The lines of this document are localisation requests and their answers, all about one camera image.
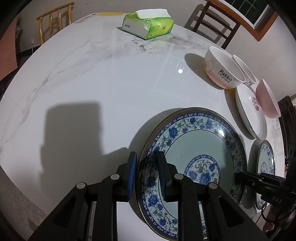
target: chair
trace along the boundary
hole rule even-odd
[[[72,15],[71,15],[71,6],[74,5],[74,2],[70,2],[67,3],[65,5],[62,5],[60,7],[56,7],[53,10],[50,10],[42,15],[40,15],[37,20],[39,20],[39,41],[40,41],[40,45],[42,45],[44,43],[43,41],[43,17],[49,15],[49,33],[50,36],[52,37],[54,32],[53,30],[55,28],[58,28],[59,30],[63,29],[63,25],[62,25],[62,19],[61,19],[61,9],[63,8],[68,8],[68,25],[72,23]],[[53,12],[57,12],[57,17],[52,18],[52,13]]]
[[[213,7],[213,8],[215,8],[215,9],[217,9],[219,12],[221,12],[222,14],[224,14],[226,17],[228,17],[232,21],[234,21],[235,22],[234,28],[231,28],[225,22],[223,22],[222,20],[220,20],[217,17],[213,16],[209,12],[207,12],[210,6]],[[216,29],[216,28],[212,27],[211,25],[207,24],[206,22],[204,22],[203,21],[203,18],[205,17],[205,15],[209,16],[210,18],[214,19],[218,23],[222,24],[224,27],[228,28],[231,31],[230,34],[228,36],[226,36],[222,32],[220,32],[218,29]],[[209,29],[213,30],[215,33],[219,34],[223,38],[225,38],[225,41],[224,41],[223,45],[221,46],[223,49],[226,49],[226,47],[228,46],[228,44],[230,43],[230,41],[232,40],[233,36],[235,35],[235,33],[237,32],[237,30],[239,29],[239,27],[241,25],[240,22],[238,22],[229,13],[227,13],[225,10],[223,10],[222,8],[218,7],[217,5],[215,5],[214,3],[210,2],[210,1],[208,1],[207,4],[204,6],[204,9],[202,10],[202,13],[200,14],[199,18],[197,19],[196,24],[194,25],[192,31],[196,32],[197,29],[198,29],[198,27],[201,24],[204,25],[204,26],[206,26],[206,27],[208,27]]]

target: small blue floral plate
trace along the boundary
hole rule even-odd
[[[261,143],[259,153],[258,153],[258,161],[257,161],[257,173],[269,173],[272,175],[276,174],[276,163],[274,160],[274,152],[270,143],[265,140]],[[256,194],[256,206],[259,210],[262,209],[265,201],[261,199],[260,194]]]
[[[164,119],[146,141],[136,180],[140,210],[149,227],[169,240],[178,237],[178,205],[166,203],[161,195],[154,151],[163,151],[168,163],[194,182],[215,182],[239,203],[243,185],[234,183],[236,172],[247,171],[243,144],[222,116],[204,108],[179,110]],[[203,234],[206,225],[199,202]]]

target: green tissue package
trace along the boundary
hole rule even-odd
[[[166,14],[159,14],[156,10],[165,9],[146,9],[139,10],[139,13],[133,12],[125,15],[122,30],[142,39],[152,39],[157,36],[169,34],[174,26],[174,20]],[[151,16],[168,16],[168,17],[152,17]]]

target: tabletop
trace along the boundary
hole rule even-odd
[[[233,91],[203,69],[206,38],[178,25],[142,40],[121,31],[124,15],[96,13],[46,41],[18,71],[0,102],[0,165],[38,207],[50,213],[78,182],[100,182],[140,155],[153,129],[186,107],[211,109],[236,129],[248,161],[256,140],[244,126]],[[284,176],[278,119],[266,118],[267,140]],[[118,203],[119,240],[162,240]]]

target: tissue pack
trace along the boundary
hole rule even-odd
[[[151,13],[152,16],[157,15],[155,12],[151,11]],[[169,34],[174,22],[170,17],[139,18],[137,12],[133,12],[125,15],[122,30],[147,40]]]

